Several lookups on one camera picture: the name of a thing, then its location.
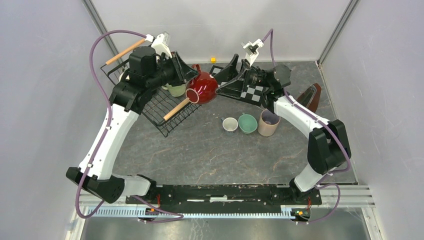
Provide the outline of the pink iridescent mug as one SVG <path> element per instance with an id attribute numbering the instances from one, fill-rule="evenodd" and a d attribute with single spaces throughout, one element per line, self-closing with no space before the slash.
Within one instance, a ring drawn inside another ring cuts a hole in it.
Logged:
<path id="1" fill-rule="evenodd" d="M 270 137 L 275 133 L 280 121 L 280 116 L 268 109 L 264 109 L 259 117 L 257 131 L 264 137 Z"/>

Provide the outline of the red floral mug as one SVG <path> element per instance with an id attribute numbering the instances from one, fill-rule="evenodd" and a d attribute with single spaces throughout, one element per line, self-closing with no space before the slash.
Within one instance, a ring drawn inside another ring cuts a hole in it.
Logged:
<path id="1" fill-rule="evenodd" d="M 185 96 L 192 104 L 209 103 L 217 96 L 218 82 L 209 72 L 202 71 L 199 64 L 191 67 L 198 71 L 198 75 L 186 85 Z"/>

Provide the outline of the grey blue mug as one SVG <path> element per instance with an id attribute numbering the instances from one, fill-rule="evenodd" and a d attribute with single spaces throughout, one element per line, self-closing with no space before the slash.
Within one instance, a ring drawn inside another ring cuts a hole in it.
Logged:
<path id="1" fill-rule="evenodd" d="M 221 118 L 222 128 L 228 134 L 233 134 L 239 127 L 238 120 L 233 117 Z"/>

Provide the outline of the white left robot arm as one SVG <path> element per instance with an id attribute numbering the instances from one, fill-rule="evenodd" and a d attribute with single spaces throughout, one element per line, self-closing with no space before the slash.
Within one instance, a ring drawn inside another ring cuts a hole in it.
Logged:
<path id="1" fill-rule="evenodd" d="M 200 74 L 200 67 L 187 65 L 176 51 L 167 56 L 151 46 L 136 47 L 125 61 L 128 69 L 112 89 L 101 129 L 86 157 L 65 176 L 83 190 L 107 203 L 121 196 L 137 195 L 153 203 L 157 190 L 152 180 L 141 175 L 114 175 L 113 167 L 132 125 L 151 101 L 157 89 L 184 85 Z"/>

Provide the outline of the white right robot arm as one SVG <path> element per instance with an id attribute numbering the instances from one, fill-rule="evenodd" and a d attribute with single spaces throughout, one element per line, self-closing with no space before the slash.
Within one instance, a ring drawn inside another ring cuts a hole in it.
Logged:
<path id="1" fill-rule="evenodd" d="M 325 176 L 340 172 L 339 166 L 351 168 L 352 156 L 346 126 L 338 119 L 330 121 L 297 102 L 286 91 L 290 85 L 291 70 L 284 64 L 270 69 L 253 66 L 246 59 L 237 68 L 239 56 L 218 72 L 213 66 L 210 73 L 218 82 L 217 94 L 244 101 L 249 90 L 257 90 L 257 106 L 265 107 L 273 114 L 287 120 L 308 140 L 307 165 L 289 183 L 289 199 L 302 204 L 309 198 L 309 191 L 317 188 Z"/>

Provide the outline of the light green mug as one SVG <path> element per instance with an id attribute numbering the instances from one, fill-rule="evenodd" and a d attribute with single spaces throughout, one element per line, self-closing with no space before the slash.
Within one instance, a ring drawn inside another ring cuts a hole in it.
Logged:
<path id="1" fill-rule="evenodd" d="M 164 90 L 169 91 L 170 95 L 173 97 L 180 97 L 183 96 L 186 92 L 186 84 L 178 85 L 178 86 L 172 86 L 170 84 L 165 84 L 161 87 Z"/>

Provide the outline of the small green teacup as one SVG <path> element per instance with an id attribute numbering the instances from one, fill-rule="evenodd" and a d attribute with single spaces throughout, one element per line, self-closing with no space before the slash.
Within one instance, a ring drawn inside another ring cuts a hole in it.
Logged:
<path id="1" fill-rule="evenodd" d="M 243 112 L 238 118 L 238 126 L 244 134 L 251 134 L 257 130 L 258 122 L 255 117 Z"/>

